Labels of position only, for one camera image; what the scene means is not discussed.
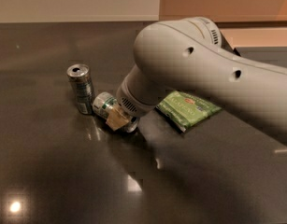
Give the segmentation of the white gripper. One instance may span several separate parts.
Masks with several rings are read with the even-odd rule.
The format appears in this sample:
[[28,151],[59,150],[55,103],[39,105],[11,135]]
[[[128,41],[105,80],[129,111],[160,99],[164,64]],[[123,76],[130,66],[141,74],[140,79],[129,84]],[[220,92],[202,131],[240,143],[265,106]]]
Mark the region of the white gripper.
[[140,82],[132,83],[127,79],[118,88],[116,97],[119,105],[113,106],[106,120],[106,125],[113,131],[127,125],[131,116],[143,117],[157,105],[157,98],[148,91],[148,86]]

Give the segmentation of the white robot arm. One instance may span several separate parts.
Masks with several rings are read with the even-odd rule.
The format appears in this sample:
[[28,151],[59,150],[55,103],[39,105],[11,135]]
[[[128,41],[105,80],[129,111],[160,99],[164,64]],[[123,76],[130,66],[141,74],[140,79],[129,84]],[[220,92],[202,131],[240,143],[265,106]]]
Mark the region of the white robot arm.
[[173,90],[187,91],[287,145],[287,68],[223,49],[213,21],[153,23],[138,33],[134,59],[116,93],[129,115],[143,117]]

